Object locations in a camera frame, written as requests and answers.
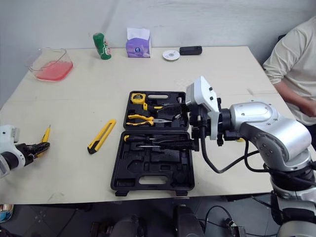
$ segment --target tool case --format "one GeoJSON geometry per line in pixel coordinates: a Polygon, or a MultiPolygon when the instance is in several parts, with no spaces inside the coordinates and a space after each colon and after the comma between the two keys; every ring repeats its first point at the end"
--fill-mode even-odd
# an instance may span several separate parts
{"type": "Polygon", "coordinates": [[[154,105],[165,106],[185,102],[186,96],[185,92],[132,91],[130,93],[123,125],[125,131],[121,134],[119,141],[111,188],[116,191],[116,196],[121,197],[127,196],[129,191],[135,190],[170,190],[175,191],[177,196],[186,196],[195,185],[191,150],[162,150],[159,147],[143,148],[139,146],[150,146],[152,144],[150,139],[168,137],[174,137],[177,140],[190,139],[187,132],[189,128],[188,113],[183,112],[180,117],[174,118],[176,114],[159,115],[155,111],[146,111],[142,104],[132,102],[132,95],[137,93],[145,94],[146,103],[152,108],[154,105]],[[169,119],[172,122],[133,126],[127,125],[127,123],[141,123],[144,120],[129,119],[129,115],[169,119]],[[127,143],[124,141],[127,135],[143,136],[146,141],[127,143]],[[142,183],[142,178],[148,176],[163,177],[165,183],[142,183]]]}

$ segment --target person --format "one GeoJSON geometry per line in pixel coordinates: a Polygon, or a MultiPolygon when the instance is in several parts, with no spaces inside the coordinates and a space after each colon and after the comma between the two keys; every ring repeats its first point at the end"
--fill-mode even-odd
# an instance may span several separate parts
{"type": "Polygon", "coordinates": [[[316,149],[316,16],[288,32],[263,68],[316,149]]]}

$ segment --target pliers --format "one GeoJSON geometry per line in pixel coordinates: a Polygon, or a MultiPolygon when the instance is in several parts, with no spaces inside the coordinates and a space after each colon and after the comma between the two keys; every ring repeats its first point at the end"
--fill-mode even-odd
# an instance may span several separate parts
{"type": "Polygon", "coordinates": [[[129,115],[127,116],[129,119],[143,119],[146,120],[145,122],[139,122],[139,123],[131,123],[127,122],[126,125],[132,125],[132,126],[140,126],[149,124],[150,126],[153,126],[154,123],[161,123],[161,122],[172,122],[171,120],[161,119],[161,118],[154,118],[154,117],[146,117],[143,115],[129,115]]]}

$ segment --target beige sweater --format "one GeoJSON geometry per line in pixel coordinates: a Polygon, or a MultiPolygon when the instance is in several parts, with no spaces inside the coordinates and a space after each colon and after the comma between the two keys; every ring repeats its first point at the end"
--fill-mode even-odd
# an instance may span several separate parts
{"type": "MultiPolygon", "coordinates": [[[[316,100],[316,17],[287,33],[263,67],[272,84],[283,80],[296,94],[316,100]]],[[[293,104],[287,105],[301,123],[316,124],[315,117],[305,115],[293,104]]]]}

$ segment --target white wall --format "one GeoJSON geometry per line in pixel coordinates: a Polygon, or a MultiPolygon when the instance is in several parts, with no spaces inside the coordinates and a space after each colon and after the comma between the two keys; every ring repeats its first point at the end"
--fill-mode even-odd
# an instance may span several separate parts
{"type": "Polygon", "coordinates": [[[313,15],[315,0],[0,0],[0,107],[37,47],[94,47],[95,32],[124,47],[127,26],[146,27],[155,47],[248,45],[262,63],[313,15]]]}

